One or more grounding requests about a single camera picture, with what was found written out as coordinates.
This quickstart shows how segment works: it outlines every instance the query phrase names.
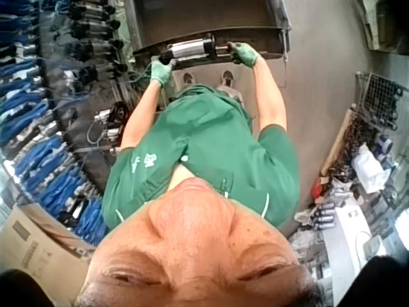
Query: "sneaker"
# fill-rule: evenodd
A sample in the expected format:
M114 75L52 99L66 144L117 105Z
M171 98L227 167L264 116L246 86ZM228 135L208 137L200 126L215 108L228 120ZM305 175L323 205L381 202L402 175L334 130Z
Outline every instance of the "sneaker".
M186 85L196 84L196 80L194 79L194 76L188 72L183 75L183 82Z
M225 86L228 86L230 88L233 88L233 74L231 73L230 70L225 70L222 74L222 84Z

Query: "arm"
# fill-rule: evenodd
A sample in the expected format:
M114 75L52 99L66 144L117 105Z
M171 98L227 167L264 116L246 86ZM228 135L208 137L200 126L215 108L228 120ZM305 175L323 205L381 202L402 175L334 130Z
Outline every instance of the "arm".
M152 127L159 93L160 83L152 80L125 126L121 149L136 147Z
M125 126L121 149L136 147L152 127L160 90L170 80L176 60L172 60L168 65L163 65L158 57L152 57L151 65L151 83Z
M286 106L279 87L274 81L267 62L260 56L254 64L256 96L260 131L271 124L277 124L287 131Z
M246 43L229 43L235 63L254 69L260 131L271 124L287 130L286 107L267 62Z

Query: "green glove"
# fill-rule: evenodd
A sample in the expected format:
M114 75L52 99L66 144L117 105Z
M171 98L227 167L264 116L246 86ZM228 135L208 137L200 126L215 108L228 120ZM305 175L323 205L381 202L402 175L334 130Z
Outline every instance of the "green glove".
M247 43L231 43L229 42L229 50L232 60L236 64L243 63L245 66L253 68L260 53L255 51Z
M160 87L163 88L165 83L170 80L172 69L176 66L176 63L177 61L172 59L168 65L163 65L158 56L153 56L151 58L151 81L159 81Z

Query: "green shirt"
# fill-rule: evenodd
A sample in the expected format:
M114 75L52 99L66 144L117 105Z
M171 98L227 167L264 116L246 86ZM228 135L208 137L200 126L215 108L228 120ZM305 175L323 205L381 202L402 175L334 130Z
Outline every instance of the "green shirt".
M178 164L274 226L297 208L298 159L286 131L270 125L255 140L240 103L196 85L178 95L135 148L120 153L102 202L107 226L164 194Z

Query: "wire basket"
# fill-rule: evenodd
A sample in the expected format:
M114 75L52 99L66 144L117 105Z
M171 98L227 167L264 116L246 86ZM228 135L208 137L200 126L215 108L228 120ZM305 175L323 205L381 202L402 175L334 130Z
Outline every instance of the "wire basket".
M404 86L369 72L357 72L359 99L356 112L379 131L397 131L404 127L397 124L400 116L406 116L409 106L409 90Z

